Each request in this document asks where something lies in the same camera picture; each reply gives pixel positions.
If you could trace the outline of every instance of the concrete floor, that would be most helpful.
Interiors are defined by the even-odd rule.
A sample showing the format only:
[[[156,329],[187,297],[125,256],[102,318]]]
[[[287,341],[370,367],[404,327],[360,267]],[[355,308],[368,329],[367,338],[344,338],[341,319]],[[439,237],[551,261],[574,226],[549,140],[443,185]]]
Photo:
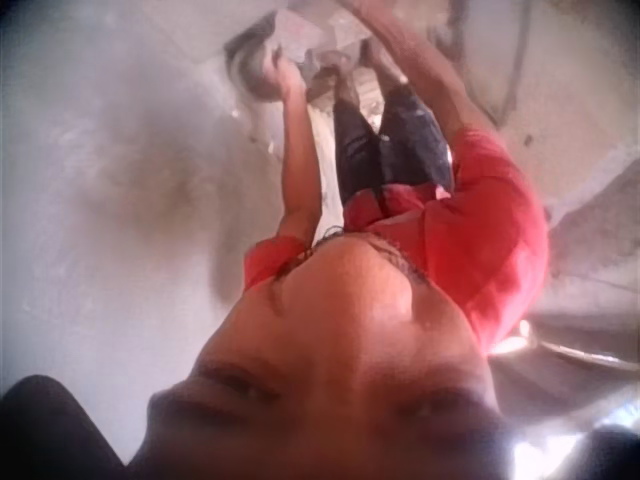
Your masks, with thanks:
[[[249,141],[254,126],[221,52],[277,2],[228,3],[23,2],[2,32],[2,391],[30,374],[57,378],[125,461],[142,439],[150,395],[188,373],[241,292],[243,253],[273,233],[281,213],[280,162],[267,152],[271,138],[279,148],[277,107],[259,112],[267,137]],[[555,37],[535,43],[507,133],[563,214],[588,179],[602,188],[634,155],[637,72],[606,49],[587,55],[610,44],[606,32],[588,30],[584,43],[584,24],[549,8],[537,18]],[[572,58],[563,69],[545,63],[553,39],[576,52],[554,56]],[[583,75],[603,68],[605,76]],[[568,90],[570,107],[559,109]],[[580,123],[585,109],[596,113]],[[339,223],[340,207],[331,127],[319,114],[314,127],[322,233]],[[525,132],[535,133],[535,154],[519,146]],[[615,165],[598,170],[608,156]]]

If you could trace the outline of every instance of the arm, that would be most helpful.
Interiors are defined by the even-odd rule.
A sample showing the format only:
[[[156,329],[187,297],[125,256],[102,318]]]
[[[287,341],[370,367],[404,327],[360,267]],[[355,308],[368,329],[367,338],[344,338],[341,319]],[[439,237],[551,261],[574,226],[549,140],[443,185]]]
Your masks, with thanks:
[[[449,145],[464,127],[493,131],[471,101],[453,65],[429,41],[398,20],[384,0],[340,0],[384,44],[420,99],[432,111]]]
[[[306,85],[298,68],[286,58],[273,59],[266,68],[284,104],[285,149],[282,169],[284,216],[278,236],[295,237],[311,246],[322,216],[322,184]]]

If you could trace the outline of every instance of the person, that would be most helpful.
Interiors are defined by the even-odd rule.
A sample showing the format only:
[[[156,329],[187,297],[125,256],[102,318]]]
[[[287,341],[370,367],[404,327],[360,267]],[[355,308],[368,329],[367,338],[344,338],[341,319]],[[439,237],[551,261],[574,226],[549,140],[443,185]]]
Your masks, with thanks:
[[[191,374],[151,399],[137,478],[508,478],[513,432],[487,355],[543,282],[543,210],[445,57],[382,0],[342,4],[409,83],[366,44],[386,100],[378,136],[346,62],[328,62],[345,226],[313,246],[306,87],[269,57],[285,213]]]

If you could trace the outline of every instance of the red t-shirt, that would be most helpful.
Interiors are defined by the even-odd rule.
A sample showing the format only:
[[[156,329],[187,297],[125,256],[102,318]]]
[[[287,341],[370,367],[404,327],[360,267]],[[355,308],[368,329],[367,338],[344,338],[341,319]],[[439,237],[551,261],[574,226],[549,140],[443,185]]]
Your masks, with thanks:
[[[345,207],[345,231],[376,233],[405,253],[462,309],[487,353],[542,286],[547,225],[531,187],[493,135],[463,130],[451,149],[451,198],[437,200],[434,185],[388,185],[385,217],[373,192],[362,191]],[[245,259],[246,288],[304,251],[290,237],[259,243]]]

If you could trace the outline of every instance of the red shirt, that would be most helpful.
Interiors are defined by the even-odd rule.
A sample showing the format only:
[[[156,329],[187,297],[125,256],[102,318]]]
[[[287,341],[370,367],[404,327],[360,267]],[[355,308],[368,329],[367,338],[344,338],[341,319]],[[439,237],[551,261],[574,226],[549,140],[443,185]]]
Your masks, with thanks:
[[[385,217],[365,190],[345,207],[345,231],[376,233],[405,253],[462,309],[487,353],[542,286],[547,225],[531,187],[493,135],[463,130],[451,150],[451,198],[437,200],[434,185],[388,185]],[[259,243],[245,259],[246,288],[304,251],[290,237]]]

